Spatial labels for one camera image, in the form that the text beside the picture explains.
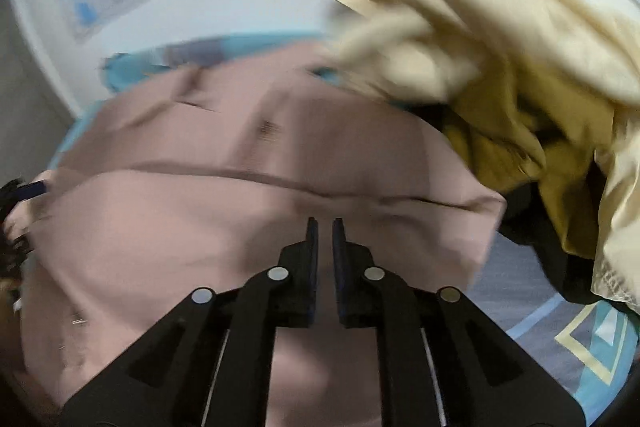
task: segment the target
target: fabric fold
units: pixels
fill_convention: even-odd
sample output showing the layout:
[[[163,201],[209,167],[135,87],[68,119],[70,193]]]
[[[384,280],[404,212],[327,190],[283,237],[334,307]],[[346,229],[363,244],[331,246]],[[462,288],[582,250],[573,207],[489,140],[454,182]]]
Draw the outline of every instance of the fabric fold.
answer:
[[[337,1],[359,15],[332,42],[343,87],[448,103],[444,133],[478,179],[503,193],[538,181],[564,250],[596,259],[593,291],[634,307],[640,25],[583,0]],[[598,211],[596,152],[610,158]]]
[[[410,285],[465,288],[504,200],[433,127],[316,77],[317,47],[151,78],[65,154],[30,229],[22,318],[27,367],[58,404],[194,288],[273,266],[313,216],[316,322],[278,332],[267,423],[380,424],[375,335],[335,310],[332,220]]]

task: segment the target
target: metal pin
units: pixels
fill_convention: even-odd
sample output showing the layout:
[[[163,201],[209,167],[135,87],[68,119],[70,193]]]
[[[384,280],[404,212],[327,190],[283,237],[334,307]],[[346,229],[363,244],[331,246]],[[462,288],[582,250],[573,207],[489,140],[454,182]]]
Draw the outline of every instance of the metal pin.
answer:
[[[364,277],[370,281],[379,281],[385,276],[385,271],[382,268],[373,266],[364,270]]]
[[[275,268],[271,268],[269,270],[269,279],[272,281],[284,281],[287,277],[289,277],[289,270],[282,266],[276,266]]]
[[[73,320],[71,320],[71,323],[74,326],[82,326],[83,324],[86,324],[86,320],[84,318],[82,318],[81,314],[74,313],[74,318],[73,318]]]

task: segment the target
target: bed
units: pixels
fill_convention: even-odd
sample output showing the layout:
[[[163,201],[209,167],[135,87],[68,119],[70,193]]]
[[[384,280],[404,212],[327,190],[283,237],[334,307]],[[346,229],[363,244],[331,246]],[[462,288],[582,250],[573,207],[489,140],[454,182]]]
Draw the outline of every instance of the bed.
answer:
[[[214,66],[311,37],[317,36],[237,35],[116,54],[105,60],[103,81],[117,94],[153,74],[184,64]],[[62,154],[91,124],[100,106],[96,103],[78,120],[50,168],[56,167]],[[588,425],[624,386],[638,347],[637,323],[606,301],[590,305],[567,302],[546,279],[531,247],[516,245],[497,234],[489,261],[468,296],[574,396]]]

